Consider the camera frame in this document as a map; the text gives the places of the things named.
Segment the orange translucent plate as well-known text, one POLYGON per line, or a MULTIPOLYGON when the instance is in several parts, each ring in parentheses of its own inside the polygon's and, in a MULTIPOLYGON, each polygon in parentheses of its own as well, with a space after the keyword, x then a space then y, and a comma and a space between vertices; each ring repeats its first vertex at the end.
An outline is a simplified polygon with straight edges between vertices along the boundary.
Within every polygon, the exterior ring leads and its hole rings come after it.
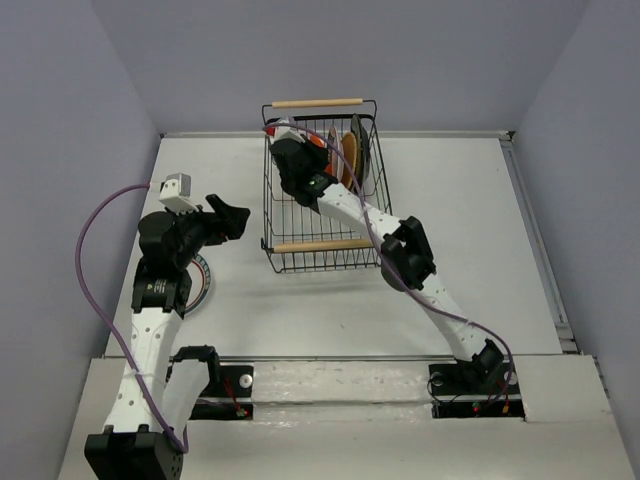
POLYGON ((343 147, 340 141, 338 130, 335 125, 332 125, 327 132, 327 142, 321 141, 317 135, 312 135, 311 140, 317 146, 325 147, 328 154, 327 165, 324 172, 335 177, 340 183, 343 182, 344 174, 344 162, 340 155, 332 148, 336 147, 340 152, 343 152, 343 147))

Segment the woven bamboo plate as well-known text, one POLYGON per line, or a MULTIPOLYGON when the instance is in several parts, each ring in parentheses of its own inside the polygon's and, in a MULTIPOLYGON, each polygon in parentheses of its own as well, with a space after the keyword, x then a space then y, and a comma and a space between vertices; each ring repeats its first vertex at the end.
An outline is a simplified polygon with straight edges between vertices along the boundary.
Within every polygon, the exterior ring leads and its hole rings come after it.
POLYGON ((355 189, 355 183, 362 183, 362 158, 360 142, 353 132, 346 133, 341 140, 343 154, 347 160, 343 167, 342 184, 350 191, 355 189))

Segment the black rimmed cream plate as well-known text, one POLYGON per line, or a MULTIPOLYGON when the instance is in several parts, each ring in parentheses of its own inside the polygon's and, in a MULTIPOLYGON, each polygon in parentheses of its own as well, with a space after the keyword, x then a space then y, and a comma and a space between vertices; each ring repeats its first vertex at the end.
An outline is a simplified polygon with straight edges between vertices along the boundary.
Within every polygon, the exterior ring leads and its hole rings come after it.
POLYGON ((356 139, 356 165, 354 169, 356 181, 363 188, 371 168, 370 140, 367 129, 357 114, 351 118, 351 132, 356 139))

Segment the white plate red green rim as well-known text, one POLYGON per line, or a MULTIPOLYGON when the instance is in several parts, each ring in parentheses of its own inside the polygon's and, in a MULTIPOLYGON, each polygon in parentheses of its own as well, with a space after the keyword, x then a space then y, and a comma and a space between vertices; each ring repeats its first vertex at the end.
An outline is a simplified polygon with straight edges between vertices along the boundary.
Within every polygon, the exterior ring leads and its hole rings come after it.
POLYGON ((187 301, 185 315, 194 313, 204 305, 213 288, 212 271, 207 260, 197 254, 190 262, 187 272, 190 275, 192 286, 187 301))

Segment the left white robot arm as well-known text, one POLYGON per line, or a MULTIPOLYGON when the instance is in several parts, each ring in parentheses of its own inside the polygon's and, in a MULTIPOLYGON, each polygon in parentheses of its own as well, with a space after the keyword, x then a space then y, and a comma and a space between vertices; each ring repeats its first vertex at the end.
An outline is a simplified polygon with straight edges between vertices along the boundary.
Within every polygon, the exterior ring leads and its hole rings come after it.
POLYGON ((206 201, 209 211, 172 194, 162 199, 163 210, 138 223, 142 256, 133 280, 131 336, 112 332, 126 366, 102 431, 89 435, 84 447, 99 479, 179 478, 194 406, 220 386, 214 347, 173 348, 192 286, 189 264, 205 246, 240 239, 250 217, 249 209, 215 194, 206 201))

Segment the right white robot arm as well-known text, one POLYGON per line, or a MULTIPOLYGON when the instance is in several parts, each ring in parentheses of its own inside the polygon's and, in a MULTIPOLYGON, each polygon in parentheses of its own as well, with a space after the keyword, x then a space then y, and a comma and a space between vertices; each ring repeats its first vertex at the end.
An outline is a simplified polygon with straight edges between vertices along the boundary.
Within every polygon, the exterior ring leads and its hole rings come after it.
POLYGON ((293 135, 271 140, 269 150, 281 188, 301 205, 370 239, 384 280, 410 296, 438 328, 453 354, 461 389, 482 392, 497 380, 506 343, 490 329, 466 318, 437 276, 434 254, 421 222, 400 219, 364 200, 362 181, 369 145, 326 140, 322 147, 293 135))

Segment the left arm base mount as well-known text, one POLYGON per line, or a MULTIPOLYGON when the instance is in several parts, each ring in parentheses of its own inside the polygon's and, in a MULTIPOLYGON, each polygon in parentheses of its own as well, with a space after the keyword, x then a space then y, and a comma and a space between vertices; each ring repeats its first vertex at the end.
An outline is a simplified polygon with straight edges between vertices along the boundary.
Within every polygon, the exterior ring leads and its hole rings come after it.
POLYGON ((220 379, 210 382, 200 394, 190 416, 191 421, 249 421, 253 419, 252 388, 254 366, 222 364, 220 379))

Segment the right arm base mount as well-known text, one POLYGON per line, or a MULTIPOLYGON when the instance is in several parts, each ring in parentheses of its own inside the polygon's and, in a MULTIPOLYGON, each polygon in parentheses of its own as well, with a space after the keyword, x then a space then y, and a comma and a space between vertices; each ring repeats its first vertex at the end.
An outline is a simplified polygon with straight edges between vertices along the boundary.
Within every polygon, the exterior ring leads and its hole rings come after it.
POLYGON ((463 382, 456 363, 429 366, 427 393, 432 400, 436 420, 473 418, 525 418, 516 370, 509 373, 505 362, 496 374, 481 386, 463 382))

